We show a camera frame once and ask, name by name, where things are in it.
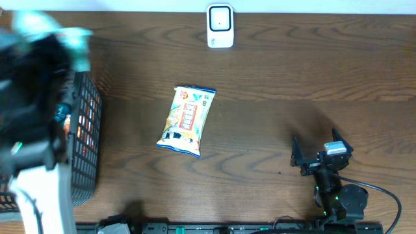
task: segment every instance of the white background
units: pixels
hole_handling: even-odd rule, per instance
[[[416,14],[416,0],[0,0],[5,10],[205,12],[229,3],[235,12]]]

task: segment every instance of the wood grain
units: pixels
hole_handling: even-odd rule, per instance
[[[394,233],[416,223],[416,16],[235,14],[235,43],[209,49],[204,14],[51,12],[94,31],[103,98],[101,168],[78,222],[126,211],[183,222],[311,218],[313,178],[289,166],[291,135],[309,155],[337,127],[354,147],[340,174],[394,192]],[[155,147],[175,85],[217,89],[201,159]],[[369,190],[365,220],[397,206]],[[20,223],[0,233],[23,233]]]

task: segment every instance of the black plastic basket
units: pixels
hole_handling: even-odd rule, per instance
[[[75,73],[71,86],[72,113],[68,133],[67,156],[72,165],[72,205],[87,202],[96,189],[98,173],[101,98],[88,72]],[[8,191],[8,178],[0,171],[1,213],[19,212],[14,195]]]

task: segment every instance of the green connector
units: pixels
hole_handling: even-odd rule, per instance
[[[176,234],[185,234],[185,228],[184,227],[177,227],[176,228]]]

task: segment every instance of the snack bag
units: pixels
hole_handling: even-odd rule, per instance
[[[157,147],[188,153],[200,158],[200,140],[216,90],[177,86],[162,138]]]

